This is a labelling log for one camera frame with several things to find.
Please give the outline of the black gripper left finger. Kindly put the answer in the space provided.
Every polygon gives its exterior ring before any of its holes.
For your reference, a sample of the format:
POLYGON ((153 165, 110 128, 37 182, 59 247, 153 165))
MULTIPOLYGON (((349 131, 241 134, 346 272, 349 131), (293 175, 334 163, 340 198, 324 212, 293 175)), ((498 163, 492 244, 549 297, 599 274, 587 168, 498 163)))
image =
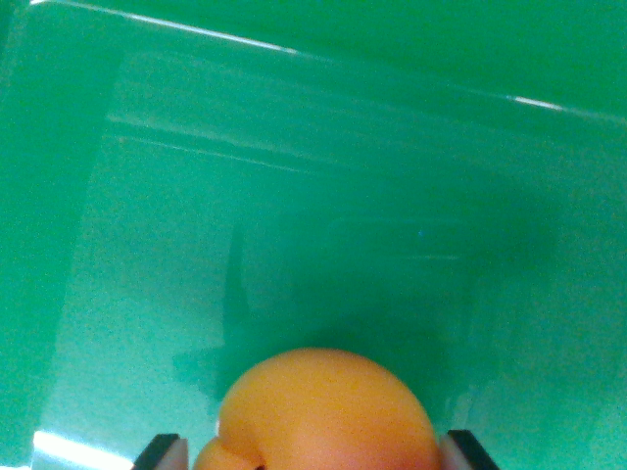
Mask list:
POLYGON ((136 457, 133 470, 188 470, 188 440, 178 434, 158 434, 136 457))

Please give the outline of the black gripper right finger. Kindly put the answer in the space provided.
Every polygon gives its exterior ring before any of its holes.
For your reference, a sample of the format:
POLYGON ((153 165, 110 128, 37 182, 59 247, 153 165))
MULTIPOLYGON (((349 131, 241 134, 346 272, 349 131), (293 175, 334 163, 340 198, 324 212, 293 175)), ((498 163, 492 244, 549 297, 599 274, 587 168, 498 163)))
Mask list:
POLYGON ((469 430, 449 430, 440 439, 444 470, 499 470, 500 467, 469 430))

